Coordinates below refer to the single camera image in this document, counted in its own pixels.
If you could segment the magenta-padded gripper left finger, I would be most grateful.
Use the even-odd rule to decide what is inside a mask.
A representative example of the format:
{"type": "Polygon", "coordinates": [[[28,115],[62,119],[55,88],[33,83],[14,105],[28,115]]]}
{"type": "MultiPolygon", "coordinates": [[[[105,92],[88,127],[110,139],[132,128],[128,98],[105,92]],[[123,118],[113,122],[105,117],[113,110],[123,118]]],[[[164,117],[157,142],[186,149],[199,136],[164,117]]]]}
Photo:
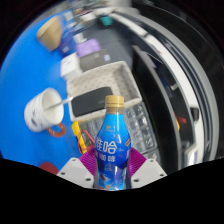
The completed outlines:
{"type": "Polygon", "coordinates": [[[72,157],[57,175],[81,187],[94,189],[98,177],[95,150],[90,149],[79,158],[72,157]]]}

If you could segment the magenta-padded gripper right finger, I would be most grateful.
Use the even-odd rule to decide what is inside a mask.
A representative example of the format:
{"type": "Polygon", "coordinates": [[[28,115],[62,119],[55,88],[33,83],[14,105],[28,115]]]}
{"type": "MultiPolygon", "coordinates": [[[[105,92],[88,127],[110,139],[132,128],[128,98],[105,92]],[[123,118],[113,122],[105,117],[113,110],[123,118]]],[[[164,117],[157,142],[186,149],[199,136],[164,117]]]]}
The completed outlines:
{"type": "Polygon", "coordinates": [[[135,189],[146,186],[166,176],[155,159],[146,159],[132,148],[127,166],[127,188],[135,189]]]}

